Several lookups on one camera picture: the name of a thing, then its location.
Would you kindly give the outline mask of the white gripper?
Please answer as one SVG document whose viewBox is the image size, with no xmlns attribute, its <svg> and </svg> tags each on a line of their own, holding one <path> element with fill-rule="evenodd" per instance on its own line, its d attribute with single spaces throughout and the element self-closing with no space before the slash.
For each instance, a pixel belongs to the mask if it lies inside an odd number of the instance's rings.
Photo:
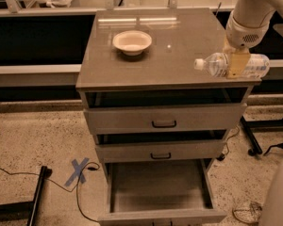
<svg viewBox="0 0 283 226">
<path fill-rule="evenodd" d="M 234 12 L 231 12 L 225 27 L 225 34 L 228 44 L 235 49 L 252 48 L 261 43 L 269 25 L 260 27 L 247 27 L 239 24 L 234 18 Z M 251 54 L 245 53 L 228 53 L 227 77 L 238 78 L 242 75 Z"/>
</svg>

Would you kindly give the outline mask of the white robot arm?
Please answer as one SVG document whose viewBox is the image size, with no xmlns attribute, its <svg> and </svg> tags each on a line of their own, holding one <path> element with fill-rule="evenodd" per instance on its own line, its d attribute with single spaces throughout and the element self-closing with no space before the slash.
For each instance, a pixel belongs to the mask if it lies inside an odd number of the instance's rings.
<svg viewBox="0 0 283 226">
<path fill-rule="evenodd" d="M 257 46 L 276 11 L 283 18 L 283 0 L 238 0 L 226 24 L 226 45 L 234 51 Z M 258 226 L 283 226 L 283 159 L 271 182 Z"/>
</svg>

